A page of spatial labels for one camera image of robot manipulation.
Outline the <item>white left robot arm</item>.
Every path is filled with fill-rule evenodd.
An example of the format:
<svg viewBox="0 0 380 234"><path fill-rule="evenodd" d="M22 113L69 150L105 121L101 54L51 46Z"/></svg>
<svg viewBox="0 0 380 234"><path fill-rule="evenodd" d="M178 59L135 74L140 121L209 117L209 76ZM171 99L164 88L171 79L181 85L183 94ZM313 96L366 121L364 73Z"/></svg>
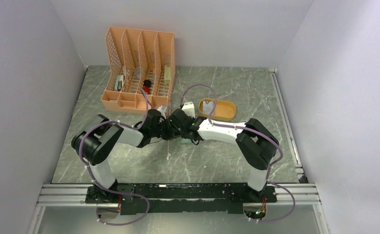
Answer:
<svg viewBox="0 0 380 234"><path fill-rule="evenodd" d="M98 195L107 203L118 196L118 182L112 173L108 156L117 143L142 148L161 139L165 112L150 109L144 120L128 126L99 114L72 138L71 146L91 170L94 184L100 184Z"/></svg>

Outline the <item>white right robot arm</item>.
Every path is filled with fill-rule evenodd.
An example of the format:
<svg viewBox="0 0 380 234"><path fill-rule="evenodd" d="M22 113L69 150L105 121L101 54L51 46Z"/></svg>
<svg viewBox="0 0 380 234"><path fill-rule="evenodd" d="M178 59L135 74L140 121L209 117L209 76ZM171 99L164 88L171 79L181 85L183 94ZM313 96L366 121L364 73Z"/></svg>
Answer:
<svg viewBox="0 0 380 234"><path fill-rule="evenodd" d="M247 198L257 202L264 197L268 170L280 150L280 144L261 122L251 118L247 122L226 123L206 117L191 117L176 109L169 116L168 123L182 138L190 139L194 144L215 140L237 145L250 165Z"/></svg>

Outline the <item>green leather card holder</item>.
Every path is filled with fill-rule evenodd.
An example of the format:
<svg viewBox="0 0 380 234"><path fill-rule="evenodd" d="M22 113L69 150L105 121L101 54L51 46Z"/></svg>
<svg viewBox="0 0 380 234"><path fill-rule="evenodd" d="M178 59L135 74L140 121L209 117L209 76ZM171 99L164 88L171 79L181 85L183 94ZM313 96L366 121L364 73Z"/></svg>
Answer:
<svg viewBox="0 0 380 234"><path fill-rule="evenodd" d="M181 144L192 144L192 140L191 139L182 138L180 140L180 143Z"/></svg>

